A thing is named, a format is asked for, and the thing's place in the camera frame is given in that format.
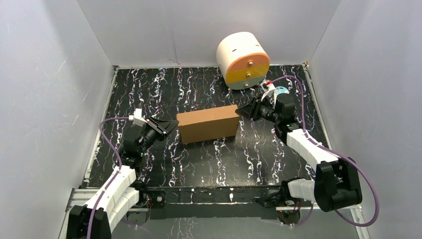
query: white cylinder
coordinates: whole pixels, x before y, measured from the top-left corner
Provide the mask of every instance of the white cylinder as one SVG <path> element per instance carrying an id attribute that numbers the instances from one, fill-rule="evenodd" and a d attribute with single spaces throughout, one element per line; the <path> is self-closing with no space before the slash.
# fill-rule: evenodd
<path id="1" fill-rule="evenodd" d="M 234 33 L 223 39 L 216 57 L 224 81 L 234 90 L 258 84 L 270 67 L 270 57 L 250 32 Z"/>

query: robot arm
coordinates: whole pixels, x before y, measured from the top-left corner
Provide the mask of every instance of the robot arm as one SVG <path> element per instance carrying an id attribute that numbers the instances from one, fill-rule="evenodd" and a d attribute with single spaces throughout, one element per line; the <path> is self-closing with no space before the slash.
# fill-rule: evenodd
<path id="1" fill-rule="evenodd" d="M 134 126 L 126 129 L 123 134 L 123 147 L 119 152 L 123 158 L 121 169 L 116 166 L 111 176 L 92 198 L 83 206 L 74 206 L 71 209 L 67 239 L 87 236 L 92 210 L 95 210 L 95 214 L 91 238 L 110 239 L 117 223 L 132 206 L 145 205 L 147 199 L 139 192 L 142 186 L 135 182 L 141 168 L 142 157 L 156 140 L 163 141 L 179 122 L 158 120 L 153 117 L 144 119 L 141 109 L 136 109 L 134 114 L 129 116 L 129 120 L 133 121 Z"/>
<path id="2" fill-rule="evenodd" d="M 264 118 L 273 122 L 277 137 L 298 152 L 316 172 L 315 181 L 283 181 L 280 190 L 282 201 L 304 199 L 316 202 L 324 212 L 361 203 L 362 194 L 356 168 L 319 148 L 320 143 L 301 128 L 296 120 L 292 96 L 279 94 L 273 106 L 266 96 L 272 95 L 275 87 L 266 82 L 263 85 L 266 86 L 263 86 L 266 92 L 254 97 L 236 112 L 249 120 Z"/>

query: gray wall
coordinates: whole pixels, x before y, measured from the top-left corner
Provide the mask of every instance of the gray wall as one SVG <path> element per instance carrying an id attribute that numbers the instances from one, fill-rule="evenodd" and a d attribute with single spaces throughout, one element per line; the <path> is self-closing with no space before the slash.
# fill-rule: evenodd
<path id="1" fill-rule="evenodd" d="M 378 189 L 372 238 L 422 234 L 421 12 L 419 0 L 343 0 L 310 62 L 333 148 L 354 158 Z M 370 219 L 367 187 L 363 209 Z"/>
<path id="2" fill-rule="evenodd" d="M 75 0 L 0 1 L 0 238 L 57 238 L 112 65 Z"/>
<path id="3" fill-rule="evenodd" d="M 113 65 L 209 66 L 250 31 L 273 64 L 311 59 L 340 0 L 78 0 Z"/>

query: cardboard box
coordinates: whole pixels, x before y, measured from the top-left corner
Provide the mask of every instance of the cardboard box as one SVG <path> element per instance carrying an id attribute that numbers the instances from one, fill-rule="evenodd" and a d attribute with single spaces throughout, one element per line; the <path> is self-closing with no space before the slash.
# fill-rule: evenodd
<path id="1" fill-rule="evenodd" d="M 236 105 L 177 114 L 182 143 L 236 136 L 240 116 Z"/>

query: black marble table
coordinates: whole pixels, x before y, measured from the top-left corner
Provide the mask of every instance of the black marble table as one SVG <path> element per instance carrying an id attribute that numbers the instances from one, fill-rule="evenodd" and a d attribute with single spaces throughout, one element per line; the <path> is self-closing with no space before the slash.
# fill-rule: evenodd
<path id="1" fill-rule="evenodd" d="M 311 135 L 326 145 L 325 135 L 301 65 L 271 66 L 267 79 L 284 75 L 298 77 L 305 90 L 305 120 Z M 282 80 L 296 99 L 300 118 L 300 92 L 294 81 Z M 123 117 L 142 108 L 146 116 L 175 119 L 176 113 L 232 104 L 244 105 L 260 91 L 256 86 L 230 90 L 217 67 L 119 69 L 105 118 Z M 105 133 L 116 147 L 125 120 L 106 123 Z M 100 187 L 113 171 L 116 156 L 100 138 L 94 155 L 88 187 Z M 183 145 L 176 128 L 163 142 L 155 142 L 145 156 L 138 180 L 149 187 L 269 186 L 294 177 L 311 178 L 311 167 L 274 134 L 273 124 L 263 119 L 241 118 L 236 137 Z"/>

